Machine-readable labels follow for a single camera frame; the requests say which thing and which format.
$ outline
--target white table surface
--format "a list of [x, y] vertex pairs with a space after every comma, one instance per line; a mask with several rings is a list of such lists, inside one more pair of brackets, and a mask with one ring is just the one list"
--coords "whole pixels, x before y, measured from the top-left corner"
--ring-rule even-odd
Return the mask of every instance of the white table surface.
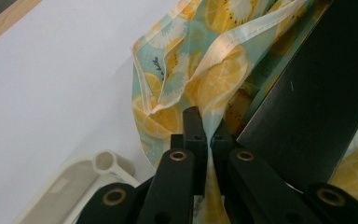
[[0, 223], [68, 159], [112, 149], [153, 174], [131, 111], [131, 46], [175, 0], [43, 0], [0, 36]]

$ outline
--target black plastic part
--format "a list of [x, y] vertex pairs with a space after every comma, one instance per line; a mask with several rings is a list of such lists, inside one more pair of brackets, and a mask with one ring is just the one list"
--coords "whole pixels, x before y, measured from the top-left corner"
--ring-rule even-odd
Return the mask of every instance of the black plastic part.
[[163, 154], [137, 223], [192, 223], [194, 162], [189, 150]]
[[244, 201], [241, 197], [238, 197], [238, 195], [240, 195], [238, 191], [228, 185], [227, 195], [225, 198], [225, 210], [230, 223], [254, 224], [255, 221], [253, 220], [252, 214]]
[[[128, 184], [115, 183], [99, 189], [89, 200], [80, 214], [77, 224], [127, 224], [136, 221], [136, 190]], [[121, 203], [106, 204], [118, 201]]]
[[184, 148], [182, 134], [171, 134], [171, 147], [170, 148]]
[[303, 191], [328, 182], [358, 129], [358, 1], [336, 0], [238, 138]]
[[358, 201], [337, 187], [319, 183], [307, 187], [304, 198], [327, 224], [358, 223]]
[[234, 144], [234, 137], [229, 133], [226, 123], [222, 120], [211, 140], [214, 170], [222, 195], [226, 194], [228, 153], [234, 148]]
[[190, 107], [183, 112], [183, 126], [184, 148], [193, 152], [196, 158], [194, 194], [204, 195], [208, 145], [202, 126], [202, 118], [196, 106]]
[[150, 186], [153, 182], [153, 178], [154, 178], [153, 176], [150, 177], [148, 180], [146, 180], [144, 183], [142, 183], [140, 186], [138, 186], [135, 189], [136, 204], [134, 205], [135, 209], [134, 209], [133, 214], [137, 217], [139, 216], [139, 212], [141, 211], [142, 206], [144, 206], [144, 201], [145, 201], [147, 192], [149, 191]]
[[227, 172], [255, 223], [322, 223], [259, 154], [234, 149]]

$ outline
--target black panel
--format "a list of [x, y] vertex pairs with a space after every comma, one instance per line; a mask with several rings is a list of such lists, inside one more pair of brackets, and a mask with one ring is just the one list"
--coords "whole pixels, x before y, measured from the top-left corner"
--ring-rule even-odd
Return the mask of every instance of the black panel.
[[358, 128], [358, 1], [336, 0], [238, 141], [291, 185], [327, 182]]

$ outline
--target white plastic tray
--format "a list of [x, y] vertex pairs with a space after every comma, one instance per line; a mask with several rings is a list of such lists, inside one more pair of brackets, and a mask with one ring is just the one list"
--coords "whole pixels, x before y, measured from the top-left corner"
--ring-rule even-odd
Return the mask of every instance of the white plastic tray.
[[139, 182], [132, 164], [110, 150], [67, 162], [15, 220], [20, 224], [76, 223], [83, 207], [101, 187]]

